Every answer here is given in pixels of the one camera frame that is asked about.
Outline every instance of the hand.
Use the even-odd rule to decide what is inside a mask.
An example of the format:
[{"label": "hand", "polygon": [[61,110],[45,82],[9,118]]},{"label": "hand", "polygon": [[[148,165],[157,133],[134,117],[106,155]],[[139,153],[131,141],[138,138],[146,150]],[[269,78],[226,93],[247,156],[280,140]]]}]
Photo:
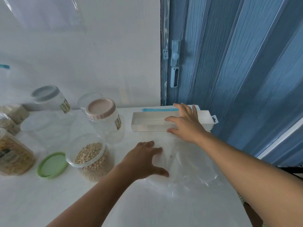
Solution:
[{"label": "hand", "polygon": [[134,149],[127,153],[119,164],[129,171],[135,180],[146,178],[152,174],[169,177],[167,170],[152,164],[154,155],[162,152],[162,147],[154,148],[154,141],[138,143]]},{"label": "hand", "polygon": [[192,111],[191,108],[184,103],[174,103],[174,106],[179,109],[180,117],[169,116],[165,118],[165,121],[174,122],[177,129],[169,128],[167,129],[167,132],[177,135],[184,141],[197,144],[200,134],[203,134],[206,131],[199,123],[195,105],[192,106]]}]

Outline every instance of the white wall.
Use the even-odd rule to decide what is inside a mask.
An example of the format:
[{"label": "white wall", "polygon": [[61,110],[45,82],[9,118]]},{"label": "white wall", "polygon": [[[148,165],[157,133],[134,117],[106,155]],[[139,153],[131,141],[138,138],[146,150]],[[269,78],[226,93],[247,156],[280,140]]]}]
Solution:
[{"label": "white wall", "polygon": [[0,105],[54,84],[73,108],[99,91],[118,107],[160,105],[160,0],[77,0],[84,31],[24,30],[0,0]]}]

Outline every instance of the pink lid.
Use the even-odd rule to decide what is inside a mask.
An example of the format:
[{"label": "pink lid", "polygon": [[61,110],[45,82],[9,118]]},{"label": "pink lid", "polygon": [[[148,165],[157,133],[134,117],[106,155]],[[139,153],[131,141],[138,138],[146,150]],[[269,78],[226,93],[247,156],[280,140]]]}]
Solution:
[{"label": "pink lid", "polygon": [[91,102],[85,112],[91,120],[99,120],[109,117],[116,110],[116,104],[112,99],[101,98]]}]

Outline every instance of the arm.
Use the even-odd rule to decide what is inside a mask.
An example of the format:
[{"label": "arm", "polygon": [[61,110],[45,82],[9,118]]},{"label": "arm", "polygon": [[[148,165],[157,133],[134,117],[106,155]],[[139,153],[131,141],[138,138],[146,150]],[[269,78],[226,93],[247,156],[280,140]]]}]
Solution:
[{"label": "arm", "polygon": [[152,157],[162,151],[154,142],[138,143],[103,179],[67,208],[47,227],[99,227],[123,192],[137,179],[152,174],[169,173],[152,164]]},{"label": "arm", "polygon": [[219,166],[232,186],[269,226],[300,226],[303,223],[303,182],[296,177],[237,150],[206,132],[197,110],[174,104],[180,117],[168,117],[178,129],[167,131],[199,145]]}]

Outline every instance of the food storage container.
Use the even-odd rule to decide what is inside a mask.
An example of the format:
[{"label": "food storage container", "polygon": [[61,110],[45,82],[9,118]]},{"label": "food storage container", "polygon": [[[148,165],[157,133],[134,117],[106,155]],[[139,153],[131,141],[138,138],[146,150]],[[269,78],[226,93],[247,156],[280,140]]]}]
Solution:
[{"label": "food storage container", "polygon": [[21,124],[29,116],[29,112],[19,104],[1,106],[0,112],[6,114],[15,124]]},{"label": "food storage container", "polygon": [[66,151],[66,161],[89,181],[97,182],[114,167],[115,161],[105,141],[98,134],[84,134],[73,140]]},{"label": "food storage container", "polygon": [[21,130],[42,145],[47,152],[69,142],[71,126],[64,124],[52,111],[39,111],[21,123]]},{"label": "food storage container", "polygon": [[124,125],[112,99],[97,99],[91,102],[85,111],[96,132],[103,135],[108,144],[115,144],[122,140]]},{"label": "food storage container", "polygon": [[97,100],[103,98],[102,94],[99,92],[91,92],[91,93],[87,93],[85,95],[82,95],[79,99],[78,99],[78,107],[80,107],[81,111],[86,115],[86,108],[87,106]]},{"label": "food storage container", "polygon": [[62,92],[55,85],[37,88],[31,93],[31,97],[35,103],[43,106],[43,110],[57,111],[57,117],[63,119],[64,123],[71,123],[77,117]]},{"label": "food storage container", "polygon": [[21,175],[34,163],[33,152],[5,129],[0,128],[0,174]]},{"label": "food storage container", "polygon": [[12,135],[16,135],[20,131],[20,125],[10,119],[6,114],[0,113],[0,128],[4,128]]}]

